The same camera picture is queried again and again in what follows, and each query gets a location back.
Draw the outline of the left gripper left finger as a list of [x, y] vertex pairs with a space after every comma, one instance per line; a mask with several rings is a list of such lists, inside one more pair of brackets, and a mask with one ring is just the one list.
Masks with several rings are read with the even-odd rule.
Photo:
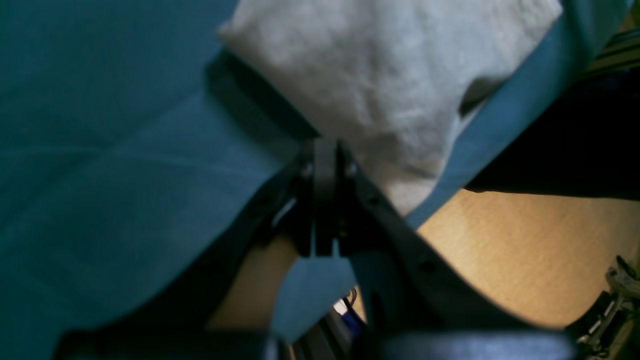
[[288, 360], [288, 346], [267, 330], [206, 330], [240, 278], [249, 253], [278, 235], [310, 256], [316, 183], [336, 163], [336, 143], [307, 140], [268, 179], [237, 218], [167, 287], [137, 309], [94, 329], [60, 337], [57, 360]]

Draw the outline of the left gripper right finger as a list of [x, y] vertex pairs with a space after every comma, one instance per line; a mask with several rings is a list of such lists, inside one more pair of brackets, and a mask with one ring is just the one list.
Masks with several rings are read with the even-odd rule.
[[480, 294], [409, 227], [336, 145], [337, 241], [368, 324], [354, 360], [575, 360], [564, 330], [530, 325]]

